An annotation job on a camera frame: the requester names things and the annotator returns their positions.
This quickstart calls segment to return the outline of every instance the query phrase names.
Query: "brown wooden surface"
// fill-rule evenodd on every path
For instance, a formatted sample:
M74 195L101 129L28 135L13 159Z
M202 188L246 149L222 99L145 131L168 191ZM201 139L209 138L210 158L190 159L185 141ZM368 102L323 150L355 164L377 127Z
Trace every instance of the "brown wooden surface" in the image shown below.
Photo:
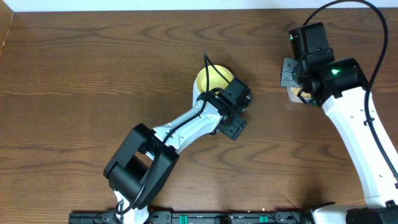
M279 86L288 30L313 10L18 13L0 60L0 222L66 223L116 199L102 176L132 127L190 108L206 51L254 93L237 141L203 136L181 153L154 205L260 210L336 201L362 204L359 178L322 109ZM389 48L374 100L398 146L398 13L382 10ZM370 74L382 42L368 9L330 9L336 58Z
M6 44L7 35L11 26L14 13L3 0L0 0L0 58L3 47Z

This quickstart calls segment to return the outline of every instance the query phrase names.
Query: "green connector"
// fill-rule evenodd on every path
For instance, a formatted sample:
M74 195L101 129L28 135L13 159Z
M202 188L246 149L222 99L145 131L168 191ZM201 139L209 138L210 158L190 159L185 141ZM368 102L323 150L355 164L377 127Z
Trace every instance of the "green connector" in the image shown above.
M268 222L268 216L261 216L260 217L260 222L261 223L267 223Z
M188 224L188 215L180 215L180 224Z

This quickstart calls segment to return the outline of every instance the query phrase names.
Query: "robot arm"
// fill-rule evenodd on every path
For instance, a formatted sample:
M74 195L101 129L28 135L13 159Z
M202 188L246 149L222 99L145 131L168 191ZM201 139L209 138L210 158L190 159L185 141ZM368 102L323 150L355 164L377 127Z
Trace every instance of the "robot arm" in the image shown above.
M125 223L145 222L148 204L164 186L179 154L194 140L217 131L233 140L240 135L246 122L239 114L251 102L249 87L234 78L225 90L217 88L215 91L207 93L202 113L189 122L200 113L205 93L197 98L192 109L177 119L153 129L139 124L127 135L104 170L118 199L116 211L125 210L116 212L118 219ZM153 160L152 165L147 167L140 161L137 152L148 155Z
M398 203L396 179L377 148L369 127L364 124L363 101L358 99L364 99L365 91L357 87L343 91L342 95L340 98L330 97L322 108L336 126L353 160L361 179L366 205L368 208L385 208L390 200ZM372 99L369 107L383 148L398 169L398 154L381 124Z
M371 121L365 115L364 99L369 83L353 58L335 60L322 23L289 32L295 58L287 58L281 85L301 86L312 101L322 107L340 133L353 160L365 196L366 209L328 205L313 211L315 223L389 223L397 217L398 154L369 98ZM376 144L372 122L384 148Z

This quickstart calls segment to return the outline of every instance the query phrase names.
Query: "black bracket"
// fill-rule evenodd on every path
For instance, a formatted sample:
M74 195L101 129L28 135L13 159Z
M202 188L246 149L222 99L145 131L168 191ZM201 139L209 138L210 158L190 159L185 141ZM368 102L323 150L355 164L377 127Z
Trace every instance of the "black bracket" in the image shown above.
M367 126L369 122L372 122L372 123L373 123L373 121L374 121L374 118L371 118L370 121L366 120L366 121L363 122L363 124L364 124L365 126Z
M150 204L160 192L174 165L179 159L174 147L160 148L161 141L154 136L154 132L144 124L138 124L127 135L115 155L105 167L104 176L109 180L109 186L119 191L130 202L133 202L140 191L148 167L135 156L136 152L142 154L150 152L159 157L151 166L154 170L148 181L147 187L139 197L136 207L143 209Z
M294 63L291 59L285 59L284 63L294 67L283 66L282 86L300 85L304 92L312 94L319 107L331 96L342 97L342 91L359 86L367 88L368 81L355 59L335 60L321 22L293 29L289 34Z
M240 113L250 105L252 93L250 88L237 78L234 78L225 90L217 89L217 91L218 94L209 91L207 99L222 115L216 130L236 140L247 125L247 122L240 117ZM197 100L204 100L205 95L201 93Z
M118 224L114 210L103 213L70 213L68 224Z
M394 202L386 203L386 208L352 209L347 211L346 223L398 224L398 207Z

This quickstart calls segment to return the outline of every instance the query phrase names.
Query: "green led light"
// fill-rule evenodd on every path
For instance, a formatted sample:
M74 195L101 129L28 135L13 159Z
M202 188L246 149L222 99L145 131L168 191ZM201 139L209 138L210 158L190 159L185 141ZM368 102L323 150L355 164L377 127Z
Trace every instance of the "green led light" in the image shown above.
M339 73L339 72L340 72L340 70L337 70L337 69L332 69L331 70L331 73L334 74L334 75L337 75L337 73Z

